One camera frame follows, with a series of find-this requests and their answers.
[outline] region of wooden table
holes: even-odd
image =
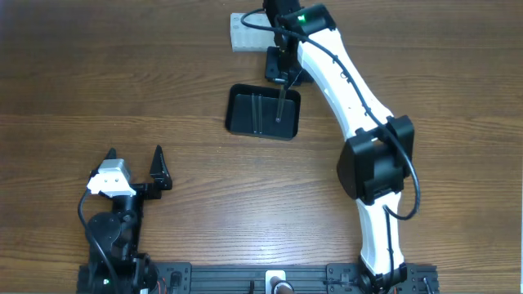
[[[316,85],[297,88],[289,142],[224,128],[233,84],[270,85],[264,54],[230,48],[230,13],[261,2],[2,2],[0,291],[75,290],[87,262],[76,207],[111,146],[136,181],[163,146],[174,189],[145,205],[140,248],[155,261],[356,261],[342,134]],[[438,265],[443,292],[517,292],[523,2],[324,2],[376,97],[416,126],[422,209],[400,224],[406,260]],[[93,197],[86,213],[109,208]]]

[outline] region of wooden tabletop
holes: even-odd
[[[0,292],[75,290],[88,254],[76,208],[110,147],[138,182],[163,146],[174,188],[146,203],[140,245],[155,261],[356,262],[358,211],[335,171],[342,133],[317,86],[296,88],[291,141],[224,128],[232,85],[271,86],[266,55],[230,45],[230,13],[261,3],[2,2]],[[373,93],[416,128],[422,206],[400,224],[406,260],[437,265],[443,292],[518,292],[523,2],[324,3]]]

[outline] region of white plastic object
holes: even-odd
[[[244,13],[230,15],[230,42],[233,52],[267,52],[268,47],[275,47],[275,34],[272,32],[251,29],[244,26],[240,19]],[[267,16],[262,13],[245,18],[249,24],[270,27]]]
[[[98,167],[98,173],[93,176],[87,188],[92,194],[102,192],[109,198],[114,196],[134,196],[136,191],[129,186],[131,173],[123,159],[106,159]]]
[[[363,245],[361,248],[361,259],[367,268],[376,274],[388,274],[391,272],[391,258],[389,256],[387,222],[385,219],[384,205],[387,205],[394,213],[398,212],[401,193],[391,192],[374,201],[374,205],[365,205],[360,199],[356,200],[358,212],[360,213],[361,235]],[[390,216],[391,241],[394,252],[394,269],[405,262],[400,249],[400,236],[398,234],[398,220]]]
[[[309,38],[329,49],[334,55],[337,55],[349,71],[349,74],[354,78],[373,114],[381,123],[387,123],[387,117],[392,116],[391,111],[376,99],[367,84],[365,84],[365,81],[346,53],[342,36],[337,29],[333,31],[324,29],[318,33],[313,33]],[[355,131],[360,127],[369,131],[378,126],[370,116],[365,114],[354,87],[346,81],[346,77],[342,74],[342,68],[334,63],[332,58],[308,42],[300,42],[297,53],[302,68],[313,77],[324,93],[325,98],[327,98],[342,128],[345,139],[354,136]]]

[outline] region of wood grain surface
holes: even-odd
[[[136,181],[163,146],[174,188],[145,205],[140,247],[156,261],[356,261],[342,133],[316,85],[297,88],[289,142],[224,128],[233,84],[270,86],[265,54],[230,45],[230,13],[261,2],[0,3],[0,292],[75,290],[88,254],[76,207],[111,146]],[[443,292],[519,292],[523,2],[324,3],[376,97],[416,127],[422,209],[400,224],[406,260],[437,265]]]

